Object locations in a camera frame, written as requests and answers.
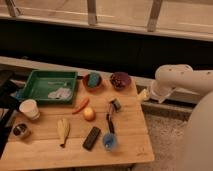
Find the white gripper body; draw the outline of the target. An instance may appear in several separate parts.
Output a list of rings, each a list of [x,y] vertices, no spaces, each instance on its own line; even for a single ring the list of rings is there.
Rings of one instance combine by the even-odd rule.
[[[172,93],[173,89],[171,87],[164,86],[157,81],[152,81],[147,88],[144,88],[138,94],[137,98],[140,102],[153,99],[158,103],[163,103]]]

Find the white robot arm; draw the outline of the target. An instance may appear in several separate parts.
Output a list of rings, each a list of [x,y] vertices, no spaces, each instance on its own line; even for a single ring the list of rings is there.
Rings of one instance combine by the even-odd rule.
[[[202,98],[188,120],[175,171],[213,171],[213,70],[194,70],[187,64],[162,65],[138,99],[162,103],[177,88]]]

